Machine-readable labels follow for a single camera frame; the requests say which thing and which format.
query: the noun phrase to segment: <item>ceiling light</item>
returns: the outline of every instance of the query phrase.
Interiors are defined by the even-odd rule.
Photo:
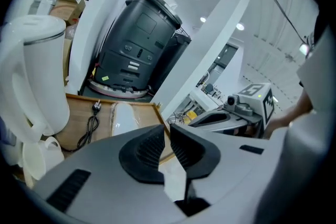
[[[307,55],[309,52],[309,45],[302,43],[300,46],[300,52],[302,52],[304,55]]]
[[[237,29],[240,30],[240,31],[243,31],[243,30],[245,29],[245,27],[244,27],[241,23],[237,24],[236,27],[237,27]]]

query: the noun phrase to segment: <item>wooden tray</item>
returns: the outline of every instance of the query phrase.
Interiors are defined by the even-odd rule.
[[[78,140],[86,133],[88,118],[92,116],[91,107],[98,99],[67,94],[67,100],[70,108],[69,122],[60,133],[55,135],[55,138],[62,147],[70,150],[77,147]],[[119,101],[106,99],[101,99],[100,102],[101,110],[97,115],[100,123],[92,135],[91,142],[111,136],[111,105],[120,103]],[[169,126],[161,117],[156,105],[154,103],[126,103],[133,107],[135,116],[140,119],[140,128],[164,124],[165,149],[162,152],[160,163],[172,158],[174,153],[170,147]],[[72,154],[65,151],[63,151],[63,153],[65,158]]]

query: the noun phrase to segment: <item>black power cord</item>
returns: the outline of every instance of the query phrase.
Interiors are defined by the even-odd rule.
[[[93,106],[92,106],[92,111],[93,111],[93,116],[91,116],[88,120],[87,123],[87,130],[85,135],[83,135],[77,143],[77,148],[75,148],[74,150],[68,150],[66,148],[63,148],[61,146],[61,149],[66,151],[66,152],[76,152],[78,150],[80,150],[82,147],[84,147],[86,144],[90,144],[91,143],[91,138],[92,138],[92,133],[98,128],[99,126],[99,119],[97,118],[97,114],[100,111],[101,108],[101,103],[100,100],[98,102],[96,102]]]
[[[290,21],[290,19],[287,17],[285,11],[282,9],[282,7],[281,7],[280,3],[278,2],[278,0],[274,0],[274,2],[275,2],[275,4],[277,4],[277,6],[278,6],[278,8],[280,9],[281,13],[284,15],[284,17],[287,19],[287,21],[288,21],[288,22],[290,23],[290,25],[293,27],[294,31],[296,32],[296,34],[298,35],[298,37],[301,39],[301,41],[302,41],[303,43],[307,43],[307,41],[304,41],[304,40],[301,38],[301,36],[300,36],[300,34],[298,33],[298,31],[296,30],[296,28],[294,27],[294,25],[292,24],[292,22]]]

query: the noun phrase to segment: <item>white plastic container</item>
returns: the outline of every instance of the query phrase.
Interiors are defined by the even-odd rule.
[[[68,123],[62,71],[65,26],[53,16],[27,15],[3,29],[0,116],[24,143],[56,134]]]
[[[24,144],[22,156],[25,170],[35,180],[40,180],[64,160],[61,147],[53,137],[38,143]]]

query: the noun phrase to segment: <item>white ceiling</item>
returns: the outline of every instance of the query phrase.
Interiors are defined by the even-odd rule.
[[[203,25],[219,0],[175,0],[183,28],[193,36]],[[314,28],[318,9],[312,0],[278,0],[300,36]],[[276,112],[294,105],[302,87],[296,70],[304,62],[299,51],[301,41],[273,0],[251,0],[241,22],[244,31],[235,30],[229,43],[244,44],[244,79],[251,82],[271,82],[279,100]]]

